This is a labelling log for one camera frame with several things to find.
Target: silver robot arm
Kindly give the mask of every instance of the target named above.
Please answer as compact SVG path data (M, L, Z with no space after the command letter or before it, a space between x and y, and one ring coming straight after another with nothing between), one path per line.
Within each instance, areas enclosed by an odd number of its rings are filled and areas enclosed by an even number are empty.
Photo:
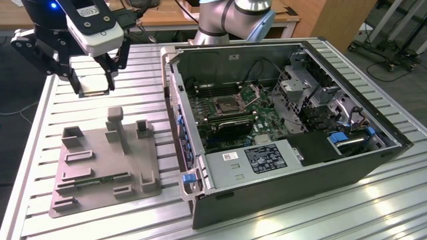
M259 42L274 24L272 0L200 0L195 45L228 44L228 33Z

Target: aluminum extrusion table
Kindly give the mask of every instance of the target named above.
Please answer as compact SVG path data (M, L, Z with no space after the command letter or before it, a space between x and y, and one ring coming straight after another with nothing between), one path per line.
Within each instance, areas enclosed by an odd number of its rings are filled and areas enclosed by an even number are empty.
M0 239L384 239L427 236L427 131L328 42L307 40L400 129L414 147L356 184L252 215L192 230L180 198L179 165L161 87L160 48L133 45L128 67L108 96L77 99L67 82L48 77L19 168ZM89 57L72 59L76 73L101 74ZM60 218L49 218L63 127L103 126L107 108L123 106L124 124L155 128L161 194Z

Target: blue tab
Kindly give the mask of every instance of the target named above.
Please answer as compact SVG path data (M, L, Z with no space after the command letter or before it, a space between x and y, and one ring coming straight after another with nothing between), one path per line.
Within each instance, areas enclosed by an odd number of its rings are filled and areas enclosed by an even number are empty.
M336 144L336 143L339 143L342 141L348 140L348 137L347 137L346 133L335 132L335 133L331 134L330 139L331 139L332 143Z
M196 174L185 174L181 176L181 182L184 184L191 184L191 183L195 183L196 181L197 181Z
M370 136L375 134L375 129L371 126L368 126L366 130Z

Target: gray carpet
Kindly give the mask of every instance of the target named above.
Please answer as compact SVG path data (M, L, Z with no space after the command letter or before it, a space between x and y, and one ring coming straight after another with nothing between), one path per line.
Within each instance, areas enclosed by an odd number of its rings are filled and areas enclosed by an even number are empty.
M374 26L380 21L386 11L387 7L382 9L374 9L368 15L367 21ZM402 14L395 12L383 29L384 33L387 33L387 31L391 29L392 24L400 18L400 16ZM416 24L418 23L415 21L410 22L396 38L398 44L402 45L406 37L416 27ZM175 34L173 32L169 34L165 32L159 33L156 38L165 35L168 35L169 38ZM374 43L382 39L384 39L384 34L376 37ZM422 33L414 41L414 44L411 45L411 49L415 50L426 39L427 30L424 27ZM368 53L363 49L358 49L355 52L347 52L346 56L364 72L368 65L383 60L380 57ZM424 106L427 106L426 54L422 56L422 58L424 59L424 66L419 66L411 74L391 83L380 82L378 80L375 82L408 110L415 118L424 125L427 125L427 112L424 110ZM380 79L391 80L407 72L399 69L396 72L390 73L380 65L376 65L371 68L371 73ZM39 100L44 86L44 77L39 74L37 70L27 63L27 61L15 52L8 44L0 46L0 84L0 112L15 112ZM28 117L31 121L35 117L36 108L37 106L33 106L24 112L25 117ZM31 125L28 122L25 122L19 114L7 117L0 116L0 221L3 219L3 214L12 190L8 185L11 185L15 181L29 130Z

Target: connector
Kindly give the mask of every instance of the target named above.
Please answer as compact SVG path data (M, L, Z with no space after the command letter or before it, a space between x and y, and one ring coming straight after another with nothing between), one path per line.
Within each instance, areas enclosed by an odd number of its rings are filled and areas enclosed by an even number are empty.
M121 8L119 10L112 11L112 14L117 19L117 23L123 28L123 30L128 30L136 26L136 22L140 19L137 12L128 10L125 8Z

